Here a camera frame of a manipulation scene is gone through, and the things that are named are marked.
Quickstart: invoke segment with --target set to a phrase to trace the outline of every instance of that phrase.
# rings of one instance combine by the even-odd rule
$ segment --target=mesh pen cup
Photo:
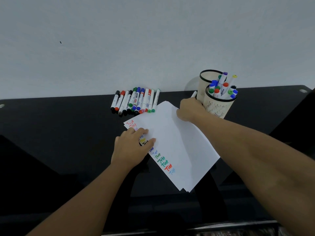
[[[205,96],[204,90],[206,87],[211,83],[212,80],[217,80],[219,75],[222,75],[222,72],[214,69],[207,69],[200,72],[197,92],[197,99],[200,102],[203,103],[203,98]]]
[[[225,117],[227,111],[229,111],[235,99],[237,99],[237,96],[234,99],[215,98],[209,94],[209,87],[206,87],[204,92],[203,107],[208,113],[211,113],[219,118]]]

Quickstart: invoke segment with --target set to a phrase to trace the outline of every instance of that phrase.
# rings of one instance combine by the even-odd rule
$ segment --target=black rim
[[[201,71],[200,74],[199,74],[200,79],[202,79],[203,81],[206,81],[206,82],[208,82],[208,83],[211,83],[212,80],[207,80],[207,79],[203,78],[203,77],[201,76],[201,74],[202,74],[203,72],[217,72],[217,73],[219,73],[219,74],[221,74],[221,75],[223,74],[223,72],[218,71],[218,70],[215,70],[215,69],[207,69],[207,70]]]
[[[236,95],[235,98],[233,98],[233,99],[220,99],[220,98],[215,98],[215,97],[211,96],[208,91],[209,91],[209,86],[206,87],[206,94],[207,94],[210,98],[212,98],[212,99],[214,99],[214,100],[216,100],[216,101],[219,101],[219,102],[232,102],[232,101],[234,101],[235,99],[237,99],[237,95]]]

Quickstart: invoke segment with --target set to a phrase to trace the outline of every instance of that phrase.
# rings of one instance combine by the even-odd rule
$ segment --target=white wall
[[[0,0],[0,98],[315,87],[314,0]]]

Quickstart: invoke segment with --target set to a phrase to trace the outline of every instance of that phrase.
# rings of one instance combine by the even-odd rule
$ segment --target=stack of paper
[[[177,108],[165,101],[152,114],[140,114],[125,127],[149,129],[140,143],[156,138],[149,154],[174,185],[190,192],[220,158],[206,136],[192,123],[180,120]]]

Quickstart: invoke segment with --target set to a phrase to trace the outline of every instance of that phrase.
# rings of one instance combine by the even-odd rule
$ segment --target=black table
[[[270,134],[305,98],[300,89],[310,91],[305,86],[239,89],[225,119]],[[167,100],[179,107],[192,93],[161,92],[159,103]],[[123,122],[133,117],[113,114],[112,99],[113,95],[97,95],[0,101],[5,104],[0,108],[2,228],[19,225],[21,234],[31,229],[110,164],[115,137],[125,131]],[[148,155],[134,174],[127,229],[147,227],[152,212],[179,214],[187,224],[204,223],[194,190],[179,192]],[[230,220],[270,219],[221,159],[211,175]]]

